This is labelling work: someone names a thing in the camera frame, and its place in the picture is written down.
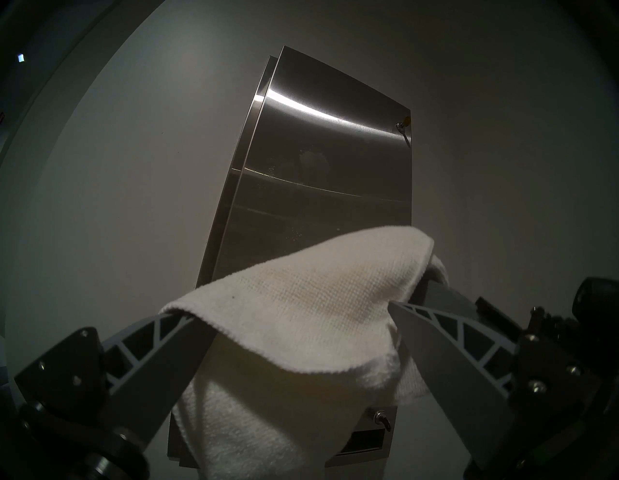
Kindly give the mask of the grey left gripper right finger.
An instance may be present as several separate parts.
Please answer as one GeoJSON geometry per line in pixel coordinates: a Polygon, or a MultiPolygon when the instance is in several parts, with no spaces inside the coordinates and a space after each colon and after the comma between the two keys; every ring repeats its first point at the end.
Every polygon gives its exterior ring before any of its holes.
{"type": "Polygon", "coordinates": [[[416,303],[388,311],[470,466],[603,466],[604,378],[559,345],[416,303]]]}

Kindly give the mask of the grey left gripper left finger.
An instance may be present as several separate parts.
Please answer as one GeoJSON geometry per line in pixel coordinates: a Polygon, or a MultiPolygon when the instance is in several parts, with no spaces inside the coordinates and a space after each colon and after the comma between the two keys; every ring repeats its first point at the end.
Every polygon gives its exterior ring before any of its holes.
{"type": "Polygon", "coordinates": [[[198,317],[144,318],[101,341],[82,327],[15,377],[33,429],[94,446],[127,430],[145,448],[197,372],[216,337],[198,317]]]}

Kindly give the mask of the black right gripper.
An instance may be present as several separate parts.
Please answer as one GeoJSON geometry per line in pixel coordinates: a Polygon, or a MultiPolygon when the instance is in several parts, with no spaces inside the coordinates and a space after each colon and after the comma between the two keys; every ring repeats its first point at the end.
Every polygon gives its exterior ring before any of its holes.
{"type": "Polygon", "coordinates": [[[577,296],[575,318],[531,313],[528,328],[522,328],[489,301],[473,302],[443,283],[422,279],[417,285],[417,305],[481,321],[512,343],[525,333],[542,335],[571,354],[593,373],[603,378],[618,376],[618,297],[577,296]]]}

